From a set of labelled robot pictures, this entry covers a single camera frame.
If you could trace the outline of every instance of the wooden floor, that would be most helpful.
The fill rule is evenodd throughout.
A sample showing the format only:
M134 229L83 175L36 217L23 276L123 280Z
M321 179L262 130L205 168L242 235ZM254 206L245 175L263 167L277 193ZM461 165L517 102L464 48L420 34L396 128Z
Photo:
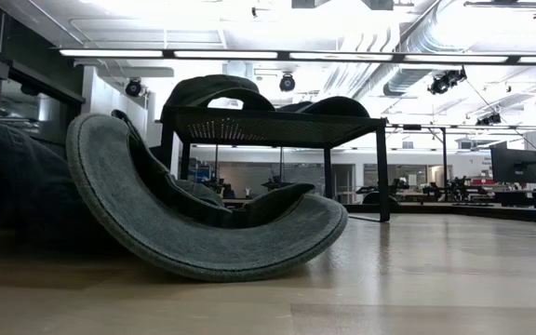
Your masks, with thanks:
M536 223L350 220L319 258L242 284L132 257L44 254L0 232L6 334L536 334Z

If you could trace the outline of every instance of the mesh tabletop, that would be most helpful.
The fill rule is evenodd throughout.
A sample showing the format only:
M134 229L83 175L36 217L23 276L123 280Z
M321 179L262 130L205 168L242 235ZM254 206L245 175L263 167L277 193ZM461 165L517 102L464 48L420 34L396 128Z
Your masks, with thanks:
M367 117L166 107L162 123L189 143L333 148L385 127Z

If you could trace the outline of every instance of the security camera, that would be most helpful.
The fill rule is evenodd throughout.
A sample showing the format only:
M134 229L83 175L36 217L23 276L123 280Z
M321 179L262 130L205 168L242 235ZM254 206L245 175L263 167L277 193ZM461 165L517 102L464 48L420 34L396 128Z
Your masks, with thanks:
M461 81L467 79L466 71L464 66L460 71L450 70L446 71L443 74L437 75L434 77L434 82L427 88L431 94L444 94L448 92L449 89L455 87Z
M126 94L133 98L140 98L146 93L146 87L141 84L141 78L131 78L126 86Z
M280 80L280 90L283 92L290 92L295 89L295 79L293 74L284 74Z
M493 126L502 122L502 116L498 112L493 112L485 117L476 120L476 126Z

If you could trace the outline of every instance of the computer monitor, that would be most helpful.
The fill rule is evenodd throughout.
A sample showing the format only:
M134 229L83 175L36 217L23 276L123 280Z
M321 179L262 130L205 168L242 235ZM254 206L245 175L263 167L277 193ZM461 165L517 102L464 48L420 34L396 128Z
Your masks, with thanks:
M536 151L490 149L493 179L496 182L536 183L536 164L532 164L536 162Z

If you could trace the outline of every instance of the desk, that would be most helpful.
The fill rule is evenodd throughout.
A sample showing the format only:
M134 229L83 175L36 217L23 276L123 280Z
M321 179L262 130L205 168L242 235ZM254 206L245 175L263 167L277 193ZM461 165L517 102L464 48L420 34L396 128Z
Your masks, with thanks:
M536 191L532 190L496 192L495 199L503 207L533 206L536 208Z
M437 201L437 198L435 195L432 194L425 194L423 192L398 192L396 194L396 197L399 198L399 201L406 201L406 202L426 202L426 201Z

